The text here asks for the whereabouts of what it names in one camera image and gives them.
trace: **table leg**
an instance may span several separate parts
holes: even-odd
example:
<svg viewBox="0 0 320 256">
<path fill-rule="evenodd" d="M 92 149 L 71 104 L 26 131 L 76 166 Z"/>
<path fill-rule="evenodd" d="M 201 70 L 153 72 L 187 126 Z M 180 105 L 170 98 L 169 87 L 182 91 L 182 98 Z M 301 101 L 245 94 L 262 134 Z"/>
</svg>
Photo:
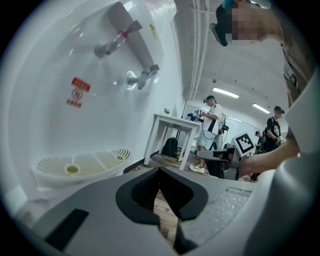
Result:
<svg viewBox="0 0 320 256">
<path fill-rule="evenodd" d="M 161 150 L 162 150 L 162 147 L 164 145 L 164 140 L 166 139 L 168 129 L 169 129 L 168 126 L 164 127 L 164 131 L 163 131 L 164 133 L 162 135 L 162 138 L 161 138 L 160 143 L 159 143 L 159 148 L 158 148 L 159 154 L 161 154 Z"/>
<path fill-rule="evenodd" d="M 189 141 L 188 141 L 188 144 L 187 144 L 186 149 L 185 149 L 184 157 L 183 157 L 182 163 L 181 163 L 180 168 L 179 168 L 179 170 L 181 170 L 181 171 L 184 170 L 185 165 L 187 163 L 187 159 L 188 159 L 188 156 L 189 156 L 189 153 L 190 153 L 190 149 L 191 149 L 191 146 L 192 146 L 192 142 L 194 141 L 195 135 L 196 135 L 196 128 L 193 128 L 191 130 Z"/>
<path fill-rule="evenodd" d="M 159 116 L 157 116 L 156 119 L 155 119 L 154 125 L 153 125 L 153 129 L 152 129 L 152 132 L 151 132 L 151 136 L 150 136 L 148 145 L 146 147 L 145 159 L 144 159 L 144 162 L 143 162 L 143 164 L 146 165 L 146 166 L 149 164 L 150 155 L 152 154 L 151 151 L 152 151 L 153 146 L 155 144 L 155 139 L 156 139 L 156 135 L 157 135 L 158 128 L 159 128 L 159 121 L 160 121 L 160 118 L 159 118 Z"/>
<path fill-rule="evenodd" d="M 181 162 L 181 159 L 182 159 L 182 156 L 184 155 L 184 152 L 185 152 L 185 149 L 186 149 L 186 145 L 187 145 L 187 141 L 189 139 L 189 135 L 191 133 L 189 132 L 186 136 L 185 136 L 185 139 L 184 139 L 184 142 L 183 142 L 183 146 L 182 146 L 182 149 L 181 149 L 181 154 L 179 156 L 179 159 L 178 159 L 178 162 Z"/>
</svg>

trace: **table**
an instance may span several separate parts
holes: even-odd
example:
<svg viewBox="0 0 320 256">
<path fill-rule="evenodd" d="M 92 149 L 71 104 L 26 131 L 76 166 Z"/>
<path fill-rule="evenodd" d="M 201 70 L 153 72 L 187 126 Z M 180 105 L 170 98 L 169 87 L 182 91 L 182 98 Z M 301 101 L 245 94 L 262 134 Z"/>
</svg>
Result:
<svg viewBox="0 0 320 256">
<path fill-rule="evenodd" d="M 158 147 L 159 151 L 161 150 L 162 146 L 165 143 L 164 140 L 166 139 L 168 128 L 176 128 L 176 129 L 180 129 L 183 132 L 188 133 L 188 135 L 185 137 L 183 147 L 181 150 L 181 154 L 178 159 L 178 162 L 180 162 L 182 159 L 182 156 L 184 154 L 184 151 L 185 151 L 182 163 L 179 168 L 181 171 L 183 171 L 183 169 L 185 168 L 188 156 L 189 156 L 192 142 L 194 141 L 195 135 L 198 133 L 198 131 L 200 129 L 200 123 L 181 119 L 178 117 L 165 115 L 165 114 L 154 114 L 154 117 L 155 117 L 154 124 L 153 124 L 153 128 L 151 131 L 151 136 L 150 136 L 147 148 L 146 148 L 145 159 L 144 159 L 143 164 L 148 165 L 148 163 L 149 163 L 150 156 L 153 153 L 152 149 L 155 144 L 156 136 L 159 132 L 159 125 L 165 125 L 164 133 L 160 139 L 160 143 L 159 143 L 159 147 Z"/>
</svg>

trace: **yellow-green circle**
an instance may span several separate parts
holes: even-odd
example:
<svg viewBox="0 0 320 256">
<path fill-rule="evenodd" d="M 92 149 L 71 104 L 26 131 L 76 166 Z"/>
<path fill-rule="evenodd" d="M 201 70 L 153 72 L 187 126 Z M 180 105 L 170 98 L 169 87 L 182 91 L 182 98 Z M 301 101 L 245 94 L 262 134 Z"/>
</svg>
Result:
<svg viewBox="0 0 320 256">
<path fill-rule="evenodd" d="M 78 167 L 74 166 L 74 165 L 70 165 L 66 168 L 66 171 L 69 173 L 69 174 L 76 174 L 79 172 L 79 169 Z"/>
</svg>

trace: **person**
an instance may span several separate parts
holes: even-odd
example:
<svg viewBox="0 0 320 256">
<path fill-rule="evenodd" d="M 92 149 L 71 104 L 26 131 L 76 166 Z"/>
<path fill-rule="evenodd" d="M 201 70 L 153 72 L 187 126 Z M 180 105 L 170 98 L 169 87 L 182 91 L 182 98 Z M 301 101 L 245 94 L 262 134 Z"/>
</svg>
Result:
<svg viewBox="0 0 320 256">
<path fill-rule="evenodd" d="M 203 101 L 206 103 L 210 110 L 208 113 L 203 113 L 203 119 L 199 119 L 202 122 L 202 128 L 200 128 L 200 135 L 198 139 L 198 151 L 209 150 L 212 146 L 214 139 L 219 132 L 219 120 L 222 117 L 222 107 L 217 104 L 217 100 L 214 96 L 210 95 Z M 205 161 L 199 158 L 199 162 L 191 164 L 190 170 L 203 174 L 205 172 Z"/>
<path fill-rule="evenodd" d="M 257 144 L 255 144 L 255 147 L 257 148 L 257 149 L 259 149 L 260 147 L 261 147 L 261 145 L 262 145 L 262 135 L 260 134 L 260 131 L 256 131 L 255 132 L 255 136 L 257 136 L 258 137 L 258 142 L 257 142 Z"/>
<path fill-rule="evenodd" d="M 267 152 L 271 152 L 279 146 L 278 138 L 281 134 L 280 124 L 278 123 L 278 119 L 282 118 L 282 114 L 284 111 L 281 107 L 276 106 L 273 110 L 273 116 L 270 117 L 266 122 L 266 138 L 265 143 L 263 144 L 263 150 Z"/>
<path fill-rule="evenodd" d="M 222 46 L 228 45 L 229 35 L 232 42 L 244 40 L 255 43 L 265 39 L 279 42 L 284 54 L 283 76 L 287 84 L 290 108 L 307 86 L 317 61 L 305 38 L 286 14 L 273 1 L 268 3 L 270 8 L 261 8 L 247 0 L 224 0 L 222 4 L 225 8 L 220 5 L 216 9 L 217 24 L 211 24 L 210 28 Z M 239 176 L 276 169 L 284 160 L 296 157 L 299 152 L 299 146 L 289 127 L 282 146 L 265 154 L 243 158 Z"/>
</svg>

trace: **white shoe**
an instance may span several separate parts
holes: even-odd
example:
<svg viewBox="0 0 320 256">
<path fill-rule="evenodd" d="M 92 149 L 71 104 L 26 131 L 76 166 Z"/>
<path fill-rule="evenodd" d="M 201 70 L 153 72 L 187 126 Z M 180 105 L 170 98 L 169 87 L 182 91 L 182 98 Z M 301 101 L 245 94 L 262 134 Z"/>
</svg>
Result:
<svg viewBox="0 0 320 256">
<path fill-rule="evenodd" d="M 205 173 L 205 168 L 204 167 L 201 168 L 198 162 L 194 164 L 190 164 L 189 169 L 196 173 L 201 173 L 201 174 Z"/>
</svg>

